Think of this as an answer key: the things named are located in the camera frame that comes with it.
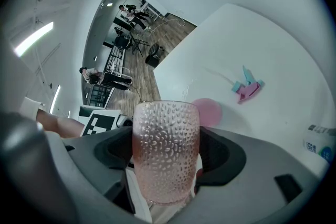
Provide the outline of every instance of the black and white sign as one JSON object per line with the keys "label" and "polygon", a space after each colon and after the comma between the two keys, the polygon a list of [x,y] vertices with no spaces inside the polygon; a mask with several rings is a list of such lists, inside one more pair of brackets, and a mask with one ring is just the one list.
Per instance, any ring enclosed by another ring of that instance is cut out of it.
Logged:
{"label": "black and white sign", "polygon": [[81,136],[102,133],[117,128],[117,119],[119,115],[120,110],[93,111]]}

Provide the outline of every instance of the fluorescent light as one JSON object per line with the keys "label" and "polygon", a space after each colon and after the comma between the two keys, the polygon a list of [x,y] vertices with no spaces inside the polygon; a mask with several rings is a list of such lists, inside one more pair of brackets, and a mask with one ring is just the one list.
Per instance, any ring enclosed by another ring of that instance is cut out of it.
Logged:
{"label": "fluorescent light", "polygon": [[40,37],[42,37],[44,34],[48,33],[50,30],[52,30],[54,26],[54,22],[51,22],[50,24],[47,24],[46,26],[38,29],[36,32],[32,33],[29,37],[27,37],[22,43],[15,48],[15,53],[20,57],[22,54],[25,53],[25,51],[34,44]]}
{"label": "fluorescent light", "polygon": [[58,88],[57,88],[57,91],[55,93],[54,99],[53,99],[53,101],[51,103],[50,114],[52,114],[52,112],[54,110],[55,102],[56,102],[56,99],[57,99],[57,96],[58,96],[58,93],[59,93],[60,89],[61,89],[61,86],[59,85]]}

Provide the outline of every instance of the qr code sign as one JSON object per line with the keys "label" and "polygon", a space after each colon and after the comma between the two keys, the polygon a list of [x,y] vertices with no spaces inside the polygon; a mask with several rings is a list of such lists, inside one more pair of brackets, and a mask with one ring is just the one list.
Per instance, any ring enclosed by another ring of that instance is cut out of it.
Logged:
{"label": "qr code sign", "polygon": [[115,117],[93,114],[83,132],[83,136],[111,130],[114,119]]}

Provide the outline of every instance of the white table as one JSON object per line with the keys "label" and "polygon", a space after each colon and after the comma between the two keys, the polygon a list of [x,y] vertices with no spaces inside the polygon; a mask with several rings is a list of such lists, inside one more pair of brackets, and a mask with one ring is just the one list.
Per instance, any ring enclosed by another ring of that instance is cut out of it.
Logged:
{"label": "white table", "polygon": [[[243,65],[265,86],[238,104],[238,95],[218,73],[245,83]],[[310,124],[334,127],[330,90],[304,48],[265,17],[224,5],[192,31],[154,74],[162,100],[212,98],[223,108],[216,128],[275,143],[323,175],[327,162],[304,150],[302,138]]]}
{"label": "white table", "polygon": [[149,3],[146,2],[145,4],[143,4],[143,6],[141,7],[140,11],[144,11],[145,9],[149,9],[153,15],[151,18],[153,18],[154,15],[156,15],[156,18],[154,19],[154,21],[159,17],[160,14],[158,14],[156,11],[154,11],[152,8],[150,8],[149,6]]}

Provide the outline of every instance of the person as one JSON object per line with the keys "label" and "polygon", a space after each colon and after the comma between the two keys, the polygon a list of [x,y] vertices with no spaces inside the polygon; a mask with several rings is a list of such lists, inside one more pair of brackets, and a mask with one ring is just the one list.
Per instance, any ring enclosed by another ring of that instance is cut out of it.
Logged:
{"label": "person", "polygon": [[119,90],[123,90],[123,91],[128,91],[130,90],[130,88],[128,88],[125,85],[116,83],[116,82],[122,82],[122,83],[127,83],[129,85],[132,84],[132,80],[131,79],[126,79],[126,78],[121,78],[118,76],[115,76],[113,74],[110,73],[103,73],[103,72],[99,72],[97,69],[95,68],[90,68],[87,69],[86,67],[81,67],[79,69],[79,73],[81,73],[84,77],[84,79],[90,83],[90,76],[91,75],[96,75],[98,77],[98,83],[104,86],[110,86]]}
{"label": "person", "polygon": [[128,22],[133,22],[133,23],[136,23],[138,25],[141,26],[142,30],[147,30],[149,27],[148,26],[145,26],[143,24],[142,21],[140,21],[139,18],[137,18],[134,13],[131,13],[131,12],[128,12],[127,10],[125,10],[124,6],[123,5],[120,5],[119,6],[119,9],[121,10],[121,15],[123,17],[126,17],[128,19]]}
{"label": "person", "polygon": [[114,29],[115,29],[115,32],[117,33],[118,36],[122,36],[123,31],[117,29],[116,27]]}
{"label": "person", "polygon": [[45,112],[42,103],[27,97],[24,98],[18,112],[21,116],[41,123],[45,131],[57,133],[62,138],[79,137],[84,128],[84,125],[76,120]]}
{"label": "person", "polygon": [[126,5],[126,8],[130,13],[133,13],[137,18],[139,18],[141,20],[147,20],[143,16],[149,17],[149,15],[147,13],[144,13],[144,12],[140,11],[139,9],[137,9],[137,7],[135,5]]}

